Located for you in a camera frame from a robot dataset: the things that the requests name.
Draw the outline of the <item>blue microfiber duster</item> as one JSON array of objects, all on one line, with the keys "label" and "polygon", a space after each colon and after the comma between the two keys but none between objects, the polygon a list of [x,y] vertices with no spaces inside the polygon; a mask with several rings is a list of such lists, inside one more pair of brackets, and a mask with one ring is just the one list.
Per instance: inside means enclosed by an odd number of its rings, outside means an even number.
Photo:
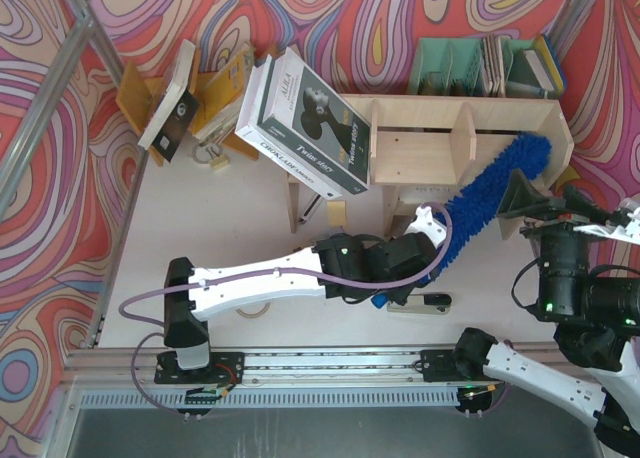
[{"label": "blue microfiber duster", "polygon": [[551,143],[533,133],[520,133],[514,141],[463,187],[444,207],[453,223],[449,248],[439,263],[446,270],[464,246],[495,217],[505,194],[510,174],[520,169],[528,180],[536,179],[549,163]]}]

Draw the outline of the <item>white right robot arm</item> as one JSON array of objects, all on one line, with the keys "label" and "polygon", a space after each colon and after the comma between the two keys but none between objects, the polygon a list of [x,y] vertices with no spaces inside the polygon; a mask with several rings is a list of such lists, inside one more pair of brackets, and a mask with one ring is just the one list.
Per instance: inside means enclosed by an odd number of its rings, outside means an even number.
[{"label": "white right robot arm", "polygon": [[581,420],[609,449],[638,456],[639,364],[632,340],[639,334],[639,273],[628,268],[626,276],[611,277],[611,266],[589,264],[595,241],[638,244],[638,202],[626,198],[607,212],[572,186],[562,197],[544,196],[514,170],[497,215],[535,220],[521,230],[539,244],[529,264],[539,272],[538,297],[525,309],[555,324],[559,351],[594,380],[561,373],[477,328],[465,329],[454,347],[457,370],[469,380],[494,378],[524,389]]}]

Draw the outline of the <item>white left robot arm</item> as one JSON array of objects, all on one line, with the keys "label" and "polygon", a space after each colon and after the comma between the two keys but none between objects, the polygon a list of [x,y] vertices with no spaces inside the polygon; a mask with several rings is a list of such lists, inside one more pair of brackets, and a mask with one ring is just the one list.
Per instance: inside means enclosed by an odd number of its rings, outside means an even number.
[{"label": "white left robot arm", "polygon": [[422,281],[439,272],[453,223],[440,205],[420,205],[404,234],[334,234],[292,254],[227,268],[197,268],[172,260],[164,281],[164,344],[181,372],[211,364],[209,320],[217,313],[279,299],[376,295],[405,303]]}]

